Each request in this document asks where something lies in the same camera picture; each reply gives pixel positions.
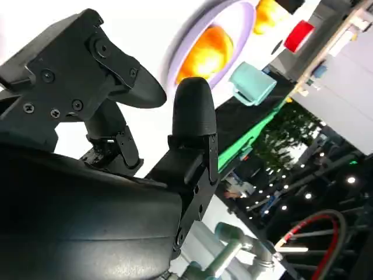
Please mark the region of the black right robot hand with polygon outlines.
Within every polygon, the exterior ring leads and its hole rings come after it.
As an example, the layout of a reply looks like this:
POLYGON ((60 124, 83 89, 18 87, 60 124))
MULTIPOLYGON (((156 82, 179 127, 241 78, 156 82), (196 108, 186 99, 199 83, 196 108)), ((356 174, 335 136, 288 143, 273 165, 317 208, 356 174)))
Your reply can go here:
POLYGON ((135 176, 119 104, 167 96, 102 24, 85 9, 1 66, 2 279, 156 279, 216 190, 216 114, 198 77, 177 87, 168 151, 135 176))

